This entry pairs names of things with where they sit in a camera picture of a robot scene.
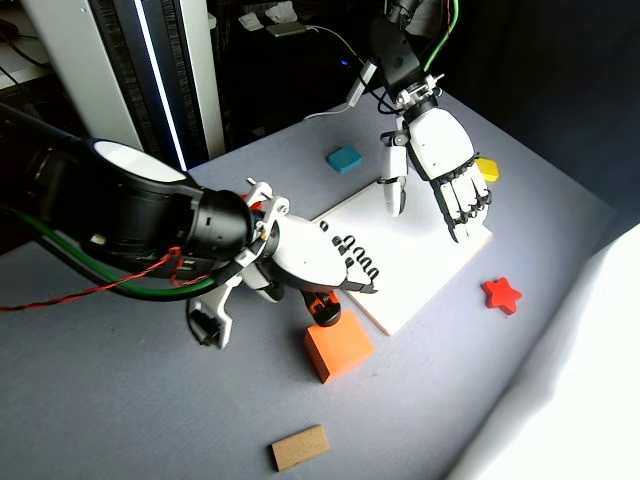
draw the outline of robotic hand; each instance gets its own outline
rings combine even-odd
[[[338,248],[326,224],[289,215],[289,201],[264,182],[248,179],[245,199],[210,190],[143,152],[76,138],[1,104],[0,149],[11,159],[3,165],[0,207],[61,230],[107,264],[188,280],[184,295],[143,294],[126,284],[113,291],[154,301],[190,298],[188,324],[203,345],[229,342],[225,303],[242,282],[271,302],[282,298],[283,284],[299,289],[322,326],[340,316],[334,289],[375,292],[375,276]],[[176,248],[181,258],[149,271]],[[108,283],[54,251],[91,281]]]
[[[436,84],[442,75],[423,77],[403,33],[419,4],[420,0],[392,2],[387,17],[371,26],[376,66],[399,112],[396,130],[381,136],[385,163],[379,183],[384,184],[387,210],[400,215],[406,202],[408,158],[420,178],[431,184],[451,236],[463,242],[483,224],[491,192],[475,163],[469,135],[453,115],[438,107],[441,91]]]

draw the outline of gray table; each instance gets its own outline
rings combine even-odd
[[[553,315],[614,212],[457,101],[442,105],[496,158],[502,177],[487,225],[494,239],[394,337],[359,312],[376,353],[333,384],[302,344],[299,294],[278,305],[238,289],[224,351],[196,346],[184,305],[98,294],[0,318],[0,478],[438,478],[485,418]],[[197,168],[209,187],[269,181],[309,218],[379,173],[393,120],[370,98],[343,115],[295,125]],[[340,176],[328,153],[365,156]],[[0,304],[74,292],[87,282],[34,245],[0,258]],[[506,317],[483,281],[524,293]],[[344,308],[356,308],[348,299]],[[322,424],[332,451],[276,474],[268,446]]]

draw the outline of orange cube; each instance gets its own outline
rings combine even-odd
[[[322,383],[327,383],[363,363],[374,351],[369,337],[352,311],[342,312],[330,327],[307,328],[304,346]]]

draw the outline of red star-shaped block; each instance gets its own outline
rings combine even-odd
[[[518,310],[516,301],[522,298],[522,294],[509,285],[509,280],[505,277],[497,282],[484,282],[482,289],[487,294],[487,307],[499,308],[507,315]]]

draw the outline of blue block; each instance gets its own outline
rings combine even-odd
[[[348,173],[362,163],[362,155],[353,147],[343,147],[333,152],[327,162],[338,173]]]

